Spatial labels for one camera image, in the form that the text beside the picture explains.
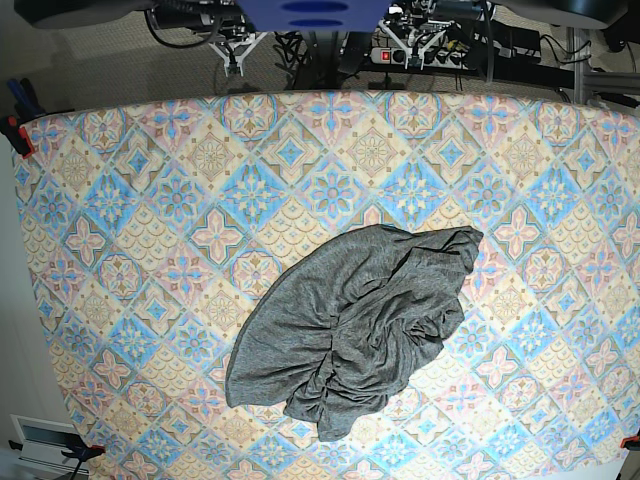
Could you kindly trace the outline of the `grey t-shirt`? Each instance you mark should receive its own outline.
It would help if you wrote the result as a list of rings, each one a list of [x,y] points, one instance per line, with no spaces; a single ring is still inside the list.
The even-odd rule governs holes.
[[[245,321],[228,406],[284,404],[322,442],[346,437],[433,361],[464,321],[459,294],[482,241],[469,227],[341,234],[286,270]]]

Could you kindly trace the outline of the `power strip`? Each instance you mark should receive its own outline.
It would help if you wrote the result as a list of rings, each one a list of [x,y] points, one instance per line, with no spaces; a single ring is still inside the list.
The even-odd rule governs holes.
[[[407,55],[398,47],[373,47],[369,58],[376,65],[391,65],[406,68],[424,69],[426,67],[466,69],[464,59],[468,50],[459,45],[436,45],[422,55]]]

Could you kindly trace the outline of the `patterned tablecloth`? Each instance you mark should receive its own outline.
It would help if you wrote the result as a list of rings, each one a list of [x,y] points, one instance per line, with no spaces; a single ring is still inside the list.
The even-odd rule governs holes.
[[[639,431],[639,121],[507,97],[172,100],[21,125],[94,479],[525,479]]]

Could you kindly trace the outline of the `red black clamp left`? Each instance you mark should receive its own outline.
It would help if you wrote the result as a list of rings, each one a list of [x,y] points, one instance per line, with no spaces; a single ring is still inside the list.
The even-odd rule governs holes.
[[[38,98],[27,78],[9,79],[7,87],[15,100],[15,113],[1,118],[1,134],[18,154],[28,158],[34,153],[34,148],[24,124],[40,115]]]

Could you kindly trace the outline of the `red clamp bottom left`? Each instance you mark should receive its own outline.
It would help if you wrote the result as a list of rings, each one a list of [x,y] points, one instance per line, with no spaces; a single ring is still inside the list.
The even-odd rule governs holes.
[[[80,464],[88,462],[90,459],[99,457],[105,453],[103,446],[86,446],[86,445],[71,445],[67,446],[65,450],[61,451],[61,454],[69,459],[75,459]]]

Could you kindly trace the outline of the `red clamp bottom right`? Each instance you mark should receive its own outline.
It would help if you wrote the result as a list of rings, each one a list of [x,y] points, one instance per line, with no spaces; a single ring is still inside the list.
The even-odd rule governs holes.
[[[640,451],[640,433],[631,437],[624,438],[620,443],[620,448],[628,450],[630,452]]]

